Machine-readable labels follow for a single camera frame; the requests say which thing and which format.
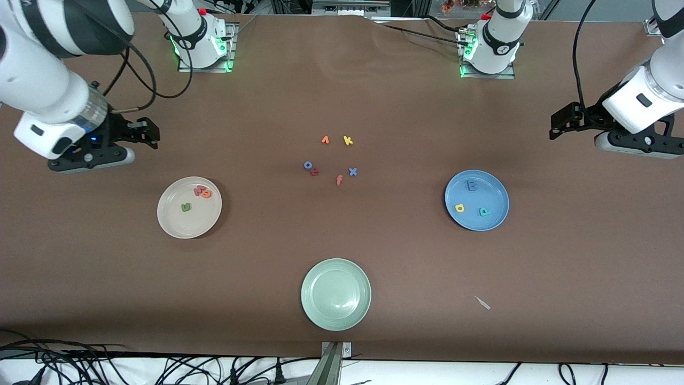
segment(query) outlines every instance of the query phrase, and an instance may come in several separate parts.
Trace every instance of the green plate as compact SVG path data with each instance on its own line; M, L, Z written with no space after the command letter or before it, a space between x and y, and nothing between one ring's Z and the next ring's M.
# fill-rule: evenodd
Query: green plate
M371 305L371 283L349 260L333 258L314 266L302 284L302 307L319 327L340 332L361 322Z

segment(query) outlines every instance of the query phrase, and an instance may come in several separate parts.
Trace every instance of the brown tabletop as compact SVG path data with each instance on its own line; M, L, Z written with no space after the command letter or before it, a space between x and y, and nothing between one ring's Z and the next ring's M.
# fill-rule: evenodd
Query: brown tabletop
M176 92L187 74L160 20L135 22L160 92ZM159 150L133 145L132 165L78 175L50 172L12 137L20 114L0 109L0 325L140 351L312 356L344 340L363 358L681 362L683 163L599 151L594 132L549 140L550 115L577 100L576 26L532 23L517 79L493 81L460 79L449 43L363 18L260 16L232 73L196 74L181 98L129 115L161 128ZM587 102L659 44L637 23L586 25ZM119 64L68 61L102 84ZM126 71L109 100L147 97ZM358 177L336 186L350 167ZM445 210L447 182L467 169L508 190L493 231ZM190 175L214 181L224 209L205 236L174 239L157 201ZM368 315L345 332L300 304L326 258L371 281Z

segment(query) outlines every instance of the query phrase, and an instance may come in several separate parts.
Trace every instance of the table surface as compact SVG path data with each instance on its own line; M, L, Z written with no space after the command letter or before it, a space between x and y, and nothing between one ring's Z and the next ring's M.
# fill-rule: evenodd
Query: table surface
M135 22L160 92L176 92L187 74L160 20ZM260 16L232 73L196 74L182 97L129 116L156 122L158 150L133 145L133 164L78 175L50 172L12 137L19 113L0 109L0 325L139 351L316 356L344 340L363 358L681 361L682 161L602 152L591 132L548 139L550 115L577 100L576 26L531 23L517 79L495 81L459 78L448 43L360 17ZM637 23L586 25L587 100L659 44ZM68 61L102 84L119 64ZM147 97L126 71L109 100ZM358 177L336 186L349 167ZM446 212L445 186L467 169L508 190L493 231ZM157 200L190 175L216 183L224 209L201 238L174 239ZM372 285L367 316L344 332L300 304L327 258L356 262Z

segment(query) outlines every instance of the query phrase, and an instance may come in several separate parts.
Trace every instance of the blue plate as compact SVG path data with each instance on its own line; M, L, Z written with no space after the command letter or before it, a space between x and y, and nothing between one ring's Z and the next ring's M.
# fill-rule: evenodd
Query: blue plate
M456 174L447 185L444 203L459 225L476 232L495 228L508 215L508 193L503 184L480 170Z

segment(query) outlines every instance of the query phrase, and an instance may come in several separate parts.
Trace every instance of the white floor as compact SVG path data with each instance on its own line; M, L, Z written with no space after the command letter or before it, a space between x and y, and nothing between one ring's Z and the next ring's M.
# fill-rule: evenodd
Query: white floor
M194 360L196 364L202 358ZM166 363L165 358L116 358L113 360L117 369L130 385L153 385L159 378ZM241 363L248 359L241 358ZM215 360L204 367L216 377L219 375L219 365L223 378L229 373L232 358L221 358L220 363ZM316 360L293 362L282 367L287 378L303 377L311 374L316 366ZM275 358L264 358L255 362L240 377L241 381L250 379L275 364ZM21 380L30 380L42 365L33 360L4 360L0 362L0 385L11 385ZM111 385L123 385L108 364L103 363L105 374ZM501 383L514 364L487 362L401 362L401 361L364 361L349 360L343 363L340 385L352 385L368 382L369 385L397 385L397 384L449 384L449 385L497 385ZM573 371L577 385L599 385L602 365L573 364ZM73 368L64 366L65 374L78 380ZM173 384L186 374L189 368L175 371L164 384ZM274 371L267 373L273 380ZM203 375L188 377L182 381L183 385L207 385ZM523 364L515 373L509 385L564 385L558 375L557 364ZM649 367L632 365L611 365L605 385L682 385L684 384L684 367ZM59 385L57 376L48 373L41 385Z

